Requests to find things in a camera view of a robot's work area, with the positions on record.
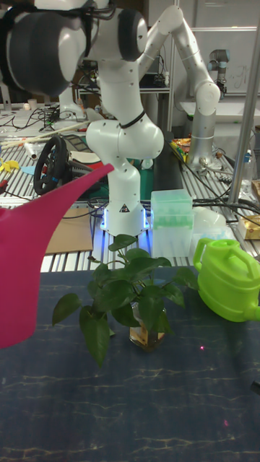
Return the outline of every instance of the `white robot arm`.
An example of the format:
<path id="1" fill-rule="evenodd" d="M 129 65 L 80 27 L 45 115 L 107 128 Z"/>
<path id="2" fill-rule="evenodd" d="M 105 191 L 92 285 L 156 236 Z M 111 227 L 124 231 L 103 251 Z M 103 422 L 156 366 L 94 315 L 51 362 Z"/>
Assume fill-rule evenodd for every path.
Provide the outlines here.
<path id="1" fill-rule="evenodd" d="M 212 142 L 220 90 L 209 76 L 196 38 L 178 6 L 169 6 L 148 32 L 147 46 L 138 59 L 141 79 L 160 52 L 166 38 L 173 36 L 176 48 L 194 89 L 194 115 L 188 163 L 195 170 L 212 163 Z"/>
<path id="2" fill-rule="evenodd" d="M 87 143 L 115 169 L 108 176 L 110 201 L 103 224 L 112 235 L 138 235 L 147 226 L 140 175 L 127 159 L 154 159 L 163 149 L 163 134 L 142 107 L 139 78 L 170 33 L 194 85 L 189 161 L 199 167 L 200 158 L 211 155 L 220 91 L 179 8 L 167 9 L 148 37 L 142 15 L 117 9 L 113 0 L 36 0 L 35 7 L 11 9 L 0 23 L 0 68 L 4 82 L 13 87 L 59 95 L 82 59 L 98 62 L 103 104 L 116 120 L 91 123 Z"/>

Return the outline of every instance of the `green leaf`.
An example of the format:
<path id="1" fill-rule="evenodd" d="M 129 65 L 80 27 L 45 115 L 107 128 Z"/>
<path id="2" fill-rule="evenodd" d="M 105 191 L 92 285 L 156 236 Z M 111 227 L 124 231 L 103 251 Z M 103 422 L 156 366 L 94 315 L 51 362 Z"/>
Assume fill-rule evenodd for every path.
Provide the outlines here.
<path id="1" fill-rule="evenodd" d="M 149 253 L 142 248 L 132 248 L 126 252 L 126 258 L 128 261 L 132 261 L 135 258 L 151 258 Z"/>
<path id="2" fill-rule="evenodd" d="M 113 244 L 108 246 L 108 249 L 111 252 L 116 252 L 117 250 L 125 248 L 128 245 L 134 244 L 136 242 L 136 237 L 128 236 L 127 234 L 118 234 L 118 236 L 115 237 Z"/>
<path id="3" fill-rule="evenodd" d="M 107 281 L 109 284 L 112 281 L 128 281 L 130 278 L 125 272 L 125 268 L 114 269 L 111 272 L 110 279 Z"/>
<path id="4" fill-rule="evenodd" d="M 177 305 L 185 308 L 183 293 L 174 284 L 167 284 L 167 286 L 164 287 L 164 296 Z"/>
<path id="5" fill-rule="evenodd" d="M 189 268 L 180 268 L 173 281 L 180 286 L 187 286 L 194 290 L 199 290 L 199 285 L 195 274 Z"/>
<path id="6" fill-rule="evenodd" d="M 125 275 L 133 281 L 139 281 L 150 272 L 159 266 L 171 266 L 171 263 L 166 258 L 135 258 L 125 268 Z"/>
<path id="7" fill-rule="evenodd" d="M 163 279 L 154 279 L 153 281 L 151 279 L 144 279 L 143 282 L 146 286 L 160 286 L 165 284 L 165 281 Z"/>
<path id="8" fill-rule="evenodd" d="M 130 303 L 122 308 L 117 310 L 112 310 L 112 316 L 122 324 L 122 326 L 127 327 L 140 327 L 139 322 L 134 318 L 133 310 Z"/>
<path id="9" fill-rule="evenodd" d="M 87 286 L 87 290 L 88 290 L 90 296 L 92 298 L 95 298 L 97 293 L 98 293 L 98 290 L 99 290 L 98 283 L 96 281 L 90 281 L 90 283 Z"/>
<path id="10" fill-rule="evenodd" d="M 95 298 L 97 311 L 108 312 L 130 303 L 136 294 L 127 281 L 113 281 L 103 287 Z"/>
<path id="11" fill-rule="evenodd" d="M 150 331 L 157 322 L 163 308 L 164 304 L 161 298 L 142 297 L 140 299 L 139 313 L 148 331 Z"/>
<path id="12" fill-rule="evenodd" d="M 141 291 L 143 297 L 163 297 L 164 290 L 158 286 L 147 286 Z"/>
<path id="13" fill-rule="evenodd" d="M 99 367 L 101 367 L 110 339 L 110 329 L 107 320 L 103 318 L 91 318 L 88 311 L 82 308 L 79 315 L 79 325 L 90 354 Z"/>
<path id="14" fill-rule="evenodd" d="M 170 324 L 165 311 L 162 311 L 160 317 L 153 325 L 152 330 L 155 332 L 163 332 L 164 334 L 174 334 L 170 328 Z"/>
<path id="15" fill-rule="evenodd" d="M 81 301 L 76 294 L 64 295 L 53 310 L 52 325 L 55 326 L 55 324 L 68 318 L 81 306 Z"/>
<path id="16" fill-rule="evenodd" d="M 108 265 L 101 263 L 93 273 L 93 279 L 99 284 L 105 284 L 111 277 L 112 271 L 108 269 Z"/>

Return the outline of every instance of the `metal pole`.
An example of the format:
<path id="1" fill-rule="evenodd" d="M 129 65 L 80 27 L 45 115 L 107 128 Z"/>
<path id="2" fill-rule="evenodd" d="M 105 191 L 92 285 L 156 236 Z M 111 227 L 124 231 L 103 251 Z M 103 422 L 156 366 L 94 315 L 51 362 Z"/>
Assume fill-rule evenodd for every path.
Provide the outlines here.
<path id="1" fill-rule="evenodd" d="M 254 111 L 260 82 L 260 20 L 256 31 L 256 42 L 253 49 L 251 70 L 248 80 L 243 120 L 238 141 L 238 153 L 235 160 L 233 180 L 228 203 L 237 202 L 243 176 L 243 160 L 248 149 L 251 127 L 254 121 Z"/>

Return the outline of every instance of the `red object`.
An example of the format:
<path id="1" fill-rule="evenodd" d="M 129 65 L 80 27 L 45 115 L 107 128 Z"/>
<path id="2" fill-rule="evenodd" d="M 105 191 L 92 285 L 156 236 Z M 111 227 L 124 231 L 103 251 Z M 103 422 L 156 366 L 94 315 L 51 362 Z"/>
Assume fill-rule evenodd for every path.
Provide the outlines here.
<path id="1" fill-rule="evenodd" d="M 0 348 L 34 333 L 40 267 L 49 240 L 69 207 L 112 170 L 107 164 L 16 209 L 0 208 Z"/>
<path id="2" fill-rule="evenodd" d="M 7 186 L 8 186 L 7 180 L 3 180 L 2 182 L 0 182 L 0 194 L 3 194 L 5 192 L 5 190 L 7 189 Z"/>

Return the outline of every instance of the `glass jar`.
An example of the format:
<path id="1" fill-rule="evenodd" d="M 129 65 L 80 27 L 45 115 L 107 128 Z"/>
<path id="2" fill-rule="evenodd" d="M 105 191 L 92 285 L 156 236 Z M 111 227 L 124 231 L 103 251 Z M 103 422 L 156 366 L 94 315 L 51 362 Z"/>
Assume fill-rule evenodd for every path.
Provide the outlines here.
<path id="1" fill-rule="evenodd" d="M 140 327 L 130 328 L 130 340 L 141 347 L 146 352 L 152 352 L 163 341 L 165 334 L 163 332 L 155 332 L 146 329 L 142 319 L 140 318 L 138 303 L 132 305 L 134 318 L 139 322 Z"/>

